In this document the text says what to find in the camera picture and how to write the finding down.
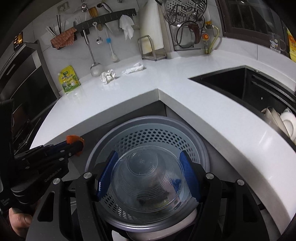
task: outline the human hand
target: human hand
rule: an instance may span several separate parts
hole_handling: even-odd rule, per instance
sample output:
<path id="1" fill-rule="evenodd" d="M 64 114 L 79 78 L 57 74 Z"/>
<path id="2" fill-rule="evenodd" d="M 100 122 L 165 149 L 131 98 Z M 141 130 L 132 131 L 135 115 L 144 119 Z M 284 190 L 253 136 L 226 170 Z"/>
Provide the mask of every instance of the human hand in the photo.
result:
<path id="1" fill-rule="evenodd" d="M 15 213 L 12 208 L 9 209 L 9 220 L 15 233 L 25 238 L 33 217 L 30 214 Z"/>

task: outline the electrical outlet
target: electrical outlet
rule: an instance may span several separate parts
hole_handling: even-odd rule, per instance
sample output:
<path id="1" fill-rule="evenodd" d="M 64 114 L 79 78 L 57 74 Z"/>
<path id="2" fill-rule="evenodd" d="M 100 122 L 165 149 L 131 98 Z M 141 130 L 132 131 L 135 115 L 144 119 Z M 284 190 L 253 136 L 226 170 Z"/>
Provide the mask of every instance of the electrical outlet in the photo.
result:
<path id="1" fill-rule="evenodd" d="M 69 9 L 69 2 L 65 2 L 57 7 L 57 13 L 62 13 L 63 11 Z"/>

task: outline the window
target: window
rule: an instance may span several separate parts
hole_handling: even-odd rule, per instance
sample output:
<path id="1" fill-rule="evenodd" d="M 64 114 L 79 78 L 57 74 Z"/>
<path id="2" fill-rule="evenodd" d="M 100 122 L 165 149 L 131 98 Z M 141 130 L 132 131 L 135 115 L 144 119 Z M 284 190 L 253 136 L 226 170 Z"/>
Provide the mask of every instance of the window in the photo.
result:
<path id="1" fill-rule="evenodd" d="M 262 0 L 216 0 L 223 36 L 270 47 L 269 32 L 278 34 L 283 54 L 289 55 L 287 28 Z"/>

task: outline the crumpled paper towel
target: crumpled paper towel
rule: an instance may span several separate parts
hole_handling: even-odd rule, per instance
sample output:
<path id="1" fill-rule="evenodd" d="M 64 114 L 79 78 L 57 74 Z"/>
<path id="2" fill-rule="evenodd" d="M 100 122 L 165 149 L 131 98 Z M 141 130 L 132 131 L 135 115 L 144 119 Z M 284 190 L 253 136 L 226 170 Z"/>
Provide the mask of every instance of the crumpled paper towel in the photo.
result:
<path id="1" fill-rule="evenodd" d="M 127 39 L 127 37 L 129 37 L 130 39 L 132 38 L 133 36 L 133 26 L 134 23 L 133 23 L 133 20 L 127 16 L 127 15 L 122 15 L 120 17 L 120 20 L 119 20 L 119 27 L 121 27 L 124 31 L 124 36 L 125 38 Z"/>
<path id="2" fill-rule="evenodd" d="M 110 81 L 114 80 L 116 77 L 116 73 L 114 72 L 114 70 L 110 69 L 106 72 L 101 73 L 101 80 L 102 82 L 106 85 L 109 84 Z"/>
<path id="3" fill-rule="evenodd" d="M 141 65 L 140 62 L 136 63 L 132 68 L 127 69 L 125 71 L 123 71 L 123 74 L 130 74 L 133 72 L 137 72 L 137 71 L 141 71 L 143 69 L 145 69 L 146 67 L 144 65 Z"/>

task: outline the wall-mounted utensil rack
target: wall-mounted utensil rack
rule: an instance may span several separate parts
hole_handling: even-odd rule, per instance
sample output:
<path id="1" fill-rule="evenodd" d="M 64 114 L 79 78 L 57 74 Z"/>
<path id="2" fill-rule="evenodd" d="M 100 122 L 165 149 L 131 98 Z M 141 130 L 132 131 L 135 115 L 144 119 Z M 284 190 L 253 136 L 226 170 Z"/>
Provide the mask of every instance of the wall-mounted utensil rack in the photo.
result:
<path id="1" fill-rule="evenodd" d="M 86 34 L 89 34 L 89 28 L 93 27 L 93 22 L 97 22 L 98 24 L 101 24 L 102 26 L 107 23 L 114 20 L 119 20 L 122 15 L 127 15 L 129 17 L 133 17 L 133 15 L 137 15 L 136 10 L 134 8 L 131 9 L 125 9 L 117 12 L 107 13 L 92 19 L 89 19 L 85 22 L 82 22 L 80 24 L 77 24 L 75 21 L 73 22 L 73 27 L 77 29 L 77 31 L 74 33 L 74 41 L 77 40 L 77 33 L 80 32 L 81 36 L 84 37 L 82 28 L 85 29 Z"/>

